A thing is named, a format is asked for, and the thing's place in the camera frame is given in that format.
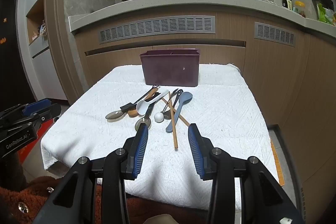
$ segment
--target purple plastic container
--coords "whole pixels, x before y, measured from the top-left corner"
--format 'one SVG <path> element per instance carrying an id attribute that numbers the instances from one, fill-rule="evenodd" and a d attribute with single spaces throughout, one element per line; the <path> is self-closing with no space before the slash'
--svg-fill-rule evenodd
<path id="1" fill-rule="evenodd" d="M 198 85 L 198 49 L 152 50 L 140 54 L 140 59 L 146 85 Z"/>

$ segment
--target white ball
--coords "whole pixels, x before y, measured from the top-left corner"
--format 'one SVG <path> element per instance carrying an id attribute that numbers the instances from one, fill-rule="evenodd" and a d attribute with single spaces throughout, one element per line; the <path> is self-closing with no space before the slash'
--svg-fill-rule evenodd
<path id="1" fill-rule="evenodd" d="M 162 112 L 158 112 L 154 115 L 154 120 L 156 122 L 162 122 L 164 119 L 163 113 Z"/>

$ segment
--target countertop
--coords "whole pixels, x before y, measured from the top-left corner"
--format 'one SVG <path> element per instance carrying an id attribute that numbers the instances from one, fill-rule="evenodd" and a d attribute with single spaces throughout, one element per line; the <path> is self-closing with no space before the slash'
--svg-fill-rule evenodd
<path id="1" fill-rule="evenodd" d="M 312 29 L 336 38 L 336 27 L 334 27 L 333 25 L 329 25 L 327 23 L 313 19 L 304 18 L 291 10 L 262 0 L 128 0 L 105 7 L 91 14 L 69 16 L 68 20 L 70 30 L 73 32 L 80 29 L 81 27 L 90 25 L 101 19 L 113 17 L 122 13 L 145 8 L 183 4 L 225 5 L 231 7 L 246 8 L 274 15 L 295 22 L 296 24 L 299 24 L 305 28 Z"/>

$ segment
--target white tablecloth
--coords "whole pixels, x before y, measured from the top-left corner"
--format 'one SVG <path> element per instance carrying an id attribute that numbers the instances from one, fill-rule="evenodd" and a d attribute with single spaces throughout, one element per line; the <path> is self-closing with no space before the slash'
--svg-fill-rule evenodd
<path id="1" fill-rule="evenodd" d="M 162 86 L 159 92 L 166 89 L 172 92 L 175 88 Z M 92 160 L 105 157 L 122 147 L 127 138 L 135 136 L 134 125 L 139 117 L 126 115 L 116 122 L 108 122 L 105 116 L 136 101 L 149 89 L 141 66 L 112 70 L 79 98 L 43 137 L 45 169 L 53 168 L 57 161 L 72 166 L 80 156 Z M 193 99 L 183 106 L 181 114 L 188 122 L 197 124 L 202 136 L 233 157 L 258 157 L 278 180 L 264 118 L 238 68 L 200 64 L 198 86 L 182 89 L 191 92 Z M 207 209 L 212 181 L 202 181 L 196 173 L 187 126 L 181 120 L 177 122 L 178 151 L 175 151 L 172 133 L 165 132 L 170 121 L 154 121 L 154 114 L 163 107 L 162 100 L 154 106 L 142 170 L 135 181 L 125 181 L 126 192 L 178 206 Z M 235 190 L 239 211 L 238 179 Z"/>

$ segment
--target tile floor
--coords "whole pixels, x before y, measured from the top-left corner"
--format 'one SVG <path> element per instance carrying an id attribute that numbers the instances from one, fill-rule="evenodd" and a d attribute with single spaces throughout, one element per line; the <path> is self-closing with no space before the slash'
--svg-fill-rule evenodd
<path id="1" fill-rule="evenodd" d="M 61 115 L 69 108 L 69 106 L 62 106 Z M 286 158 L 282 147 L 277 139 L 277 136 L 274 130 L 269 130 L 269 135 L 273 140 L 273 144 L 276 148 L 280 166 L 283 172 L 283 178 L 285 180 L 285 185 L 283 186 L 284 191 L 289 196 L 293 204 L 296 206 L 296 198 L 295 198 L 295 191 L 294 186 L 291 178 L 291 174 L 286 162 Z M 54 178 L 58 178 L 58 176 L 44 170 L 43 168 L 43 161 L 41 155 L 41 139 L 36 143 L 34 148 L 31 150 L 29 155 L 27 156 L 26 160 L 22 164 L 24 169 L 24 174 L 27 181 L 31 181 L 40 176 L 51 176 Z"/>

